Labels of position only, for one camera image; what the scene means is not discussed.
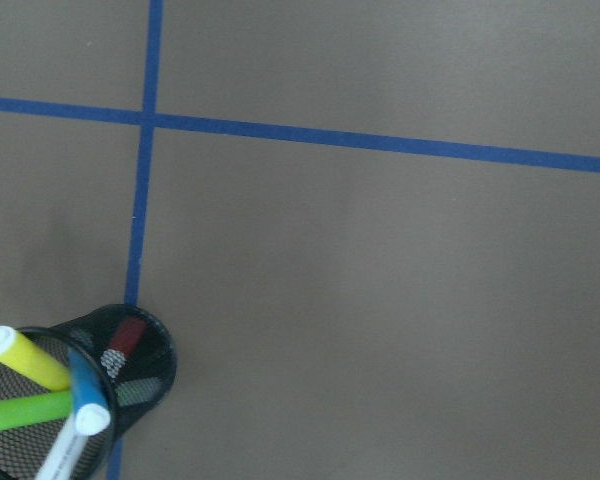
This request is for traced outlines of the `red white marker pen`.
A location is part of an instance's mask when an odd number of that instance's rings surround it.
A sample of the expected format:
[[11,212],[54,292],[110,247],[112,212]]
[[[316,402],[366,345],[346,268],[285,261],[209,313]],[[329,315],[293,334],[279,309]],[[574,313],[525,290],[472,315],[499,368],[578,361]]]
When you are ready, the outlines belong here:
[[[127,317],[120,323],[99,357],[108,379],[118,377],[145,330],[146,323],[137,317]],[[95,370],[78,351],[71,349],[68,354],[72,412],[38,470],[38,479],[69,479],[89,439],[111,423],[113,408],[105,398]]]

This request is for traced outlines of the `blue highlighter pen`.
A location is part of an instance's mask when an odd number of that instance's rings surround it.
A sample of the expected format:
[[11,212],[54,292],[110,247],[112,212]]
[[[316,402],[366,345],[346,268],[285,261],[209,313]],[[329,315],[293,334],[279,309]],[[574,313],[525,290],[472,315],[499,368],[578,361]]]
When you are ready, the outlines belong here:
[[75,349],[69,350],[68,358],[75,429],[81,435],[97,435],[111,422],[108,401],[86,359]]

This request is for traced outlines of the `yellow highlighter pen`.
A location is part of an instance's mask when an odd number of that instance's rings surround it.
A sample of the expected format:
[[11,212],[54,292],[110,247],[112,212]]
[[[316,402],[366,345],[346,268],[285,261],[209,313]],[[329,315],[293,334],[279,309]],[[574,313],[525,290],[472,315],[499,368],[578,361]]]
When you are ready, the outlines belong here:
[[0,364],[51,391],[69,390],[67,367],[12,327],[0,325]]

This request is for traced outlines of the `green highlighter pen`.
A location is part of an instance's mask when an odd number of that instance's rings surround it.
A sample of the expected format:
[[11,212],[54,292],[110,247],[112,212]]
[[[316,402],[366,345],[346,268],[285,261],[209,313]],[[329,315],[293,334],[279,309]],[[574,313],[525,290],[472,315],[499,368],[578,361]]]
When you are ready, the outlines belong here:
[[0,400],[0,432],[64,419],[71,412],[69,390]]

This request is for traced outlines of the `black mesh pen cup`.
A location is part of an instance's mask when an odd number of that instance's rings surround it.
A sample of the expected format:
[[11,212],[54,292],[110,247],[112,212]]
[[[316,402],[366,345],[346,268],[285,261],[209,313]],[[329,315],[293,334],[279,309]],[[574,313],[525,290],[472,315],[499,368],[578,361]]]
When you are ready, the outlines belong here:
[[[146,330],[121,373],[110,380],[99,357],[127,317],[143,320]],[[137,307],[109,305],[50,328],[15,330],[68,370],[68,351],[77,350],[95,370],[113,408],[109,427],[89,439],[69,479],[92,478],[108,460],[118,439],[159,404],[173,385],[177,357],[171,336],[160,321]],[[0,364],[0,400],[45,393],[51,391]],[[36,474],[67,418],[1,431],[0,479],[38,479]]]

